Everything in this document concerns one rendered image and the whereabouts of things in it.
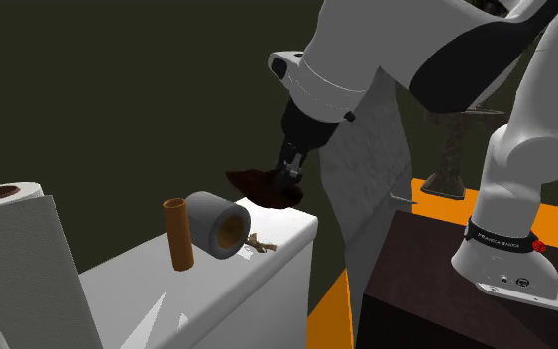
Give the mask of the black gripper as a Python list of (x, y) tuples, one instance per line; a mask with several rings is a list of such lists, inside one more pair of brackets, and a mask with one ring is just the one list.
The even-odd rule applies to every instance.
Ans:
[[(303, 164), (310, 151), (323, 147), (335, 133), (338, 123), (315, 120), (302, 112), (292, 98), (287, 101), (281, 118), (281, 128), (287, 143), (280, 148), (273, 177), (273, 189), (285, 191), (288, 186), (298, 185), (303, 177)], [(291, 151), (292, 145), (297, 151)]]

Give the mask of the dark red bowl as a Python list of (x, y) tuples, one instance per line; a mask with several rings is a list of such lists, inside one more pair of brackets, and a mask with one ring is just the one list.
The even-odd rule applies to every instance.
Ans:
[(296, 184), (277, 189), (276, 175), (276, 170), (247, 169), (225, 172), (228, 181), (254, 204), (271, 209), (295, 207), (304, 197), (303, 190)]

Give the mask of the small tan figure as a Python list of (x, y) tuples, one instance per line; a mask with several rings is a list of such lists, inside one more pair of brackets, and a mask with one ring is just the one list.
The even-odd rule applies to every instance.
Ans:
[(256, 233), (251, 233), (245, 242), (246, 245), (253, 247), (259, 253), (266, 253), (268, 251), (276, 251), (277, 246), (271, 243), (264, 243), (258, 240)]

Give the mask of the grey toilet paper roll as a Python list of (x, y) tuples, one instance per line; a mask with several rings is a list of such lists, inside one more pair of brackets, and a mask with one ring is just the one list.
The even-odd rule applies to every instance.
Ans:
[(212, 257), (224, 260), (236, 254), (248, 239), (248, 210), (215, 194), (198, 191), (185, 199), (192, 243)]

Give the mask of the brown cardboard tube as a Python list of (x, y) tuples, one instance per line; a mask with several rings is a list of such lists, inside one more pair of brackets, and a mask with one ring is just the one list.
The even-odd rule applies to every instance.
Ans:
[(194, 264), (185, 200), (173, 198), (163, 203), (163, 214), (173, 268), (189, 270)]

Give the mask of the white toilet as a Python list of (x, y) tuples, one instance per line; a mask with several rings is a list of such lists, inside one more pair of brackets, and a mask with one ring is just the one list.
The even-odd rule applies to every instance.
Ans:
[(193, 266), (173, 269), (161, 235), (81, 274), (104, 349), (306, 349), (311, 255), (318, 220), (293, 208), (234, 202), (251, 233), (219, 260), (192, 246)]

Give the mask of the dark brown robot stand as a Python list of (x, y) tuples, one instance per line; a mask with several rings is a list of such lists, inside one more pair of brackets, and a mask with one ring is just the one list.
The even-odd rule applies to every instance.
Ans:
[[(452, 268), (463, 231), (395, 214), (363, 295), (355, 349), (558, 349), (558, 311), (489, 296)], [(544, 255), (558, 271), (558, 248)]]

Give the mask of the white paper towel roll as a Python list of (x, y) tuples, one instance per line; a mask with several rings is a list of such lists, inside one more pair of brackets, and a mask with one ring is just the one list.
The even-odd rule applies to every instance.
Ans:
[(0, 185), (0, 349), (103, 349), (53, 198)]

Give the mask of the dark pedestal table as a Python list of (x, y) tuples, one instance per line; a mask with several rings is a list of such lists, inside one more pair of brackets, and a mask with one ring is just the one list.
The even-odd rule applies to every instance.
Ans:
[(476, 105), (461, 113), (440, 114), (424, 111), (424, 119), (436, 125), (444, 124), (448, 131), (441, 151), (437, 170), (424, 182), (424, 193), (453, 200), (464, 200), (466, 187), (460, 176), (464, 139), (475, 124), (497, 127), (505, 124), (508, 117), (503, 111)]

